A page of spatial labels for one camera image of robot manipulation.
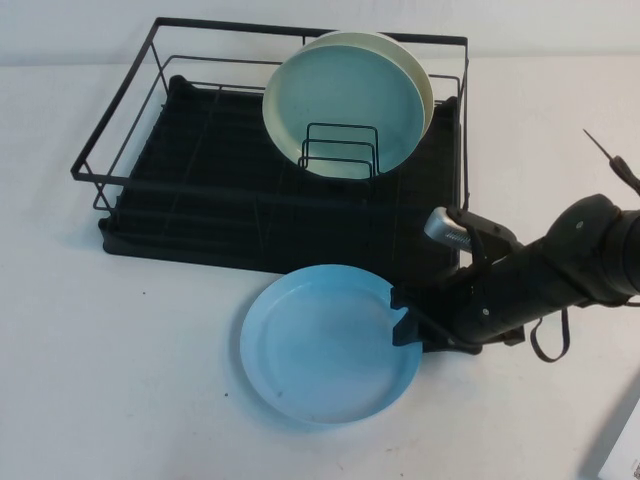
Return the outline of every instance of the white wall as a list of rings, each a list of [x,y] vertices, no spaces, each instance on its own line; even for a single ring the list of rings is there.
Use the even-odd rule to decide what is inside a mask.
[[[640,53],[639,0],[0,0],[0,64],[128,62],[156,16],[465,35],[473,56]]]

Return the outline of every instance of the blue plate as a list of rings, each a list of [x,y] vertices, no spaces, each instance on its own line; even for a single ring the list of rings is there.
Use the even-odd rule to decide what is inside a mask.
[[[394,347],[405,313],[391,284],[354,267],[319,265],[269,286],[249,310],[240,354],[257,392],[285,415],[312,423],[360,420],[411,383],[420,344]]]

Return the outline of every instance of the drip tray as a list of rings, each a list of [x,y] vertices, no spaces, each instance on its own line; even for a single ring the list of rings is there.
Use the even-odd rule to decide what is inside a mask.
[[[125,187],[100,221],[104,249],[279,273],[347,264],[391,283],[424,285],[458,264],[456,252],[422,232],[435,207],[459,205],[457,108],[456,97],[436,106],[429,131],[400,167],[368,180],[334,180],[276,149],[260,93],[173,77],[131,171],[136,188]]]

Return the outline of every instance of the light blue plate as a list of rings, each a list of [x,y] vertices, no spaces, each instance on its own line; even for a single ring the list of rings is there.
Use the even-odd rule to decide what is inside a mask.
[[[313,423],[360,420],[411,383],[422,347],[394,347],[405,313],[391,285],[354,267],[319,265],[270,285],[247,314],[240,355],[257,392],[285,415]]]
[[[416,84],[384,55],[347,45],[312,48],[314,43],[282,64],[267,85],[262,110],[274,144],[297,163],[310,123],[367,125],[378,130],[380,172],[400,165],[424,133],[425,106]],[[313,126],[309,134],[315,139],[375,145],[370,129]],[[308,153],[325,158],[308,163],[307,170],[318,175],[350,179],[370,176],[367,164],[326,160],[347,158],[372,163],[370,146],[313,142]]]

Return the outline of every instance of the dish rack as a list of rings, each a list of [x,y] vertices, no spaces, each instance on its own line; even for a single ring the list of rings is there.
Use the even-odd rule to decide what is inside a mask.
[[[436,101],[428,132],[402,165],[380,173],[372,142],[369,178],[341,180],[305,169],[318,161],[308,156],[309,143],[322,141],[309,136],[314,125],[296,165],[273,145],[262,120],[268,76],[327,32],[156,19],[71,169],[74,179],[96,186],[93,207],[108,214],[98,222],[104,249],[279,273],[347,264],[416,286],[457,268],[457,252],[422,229],[433,208],[468,206],[467,39],[387,33],[409,48],[462,51],[462,73],[430,74],[452,94]],[[188,42],[176,42],[176,33]],[[204,41],[210,33],[220,41]],[[196,54],[221,48],[233,55]],[[212,82],[216,74],[221,83]],[[375,132],[373,125],[355,127]]]

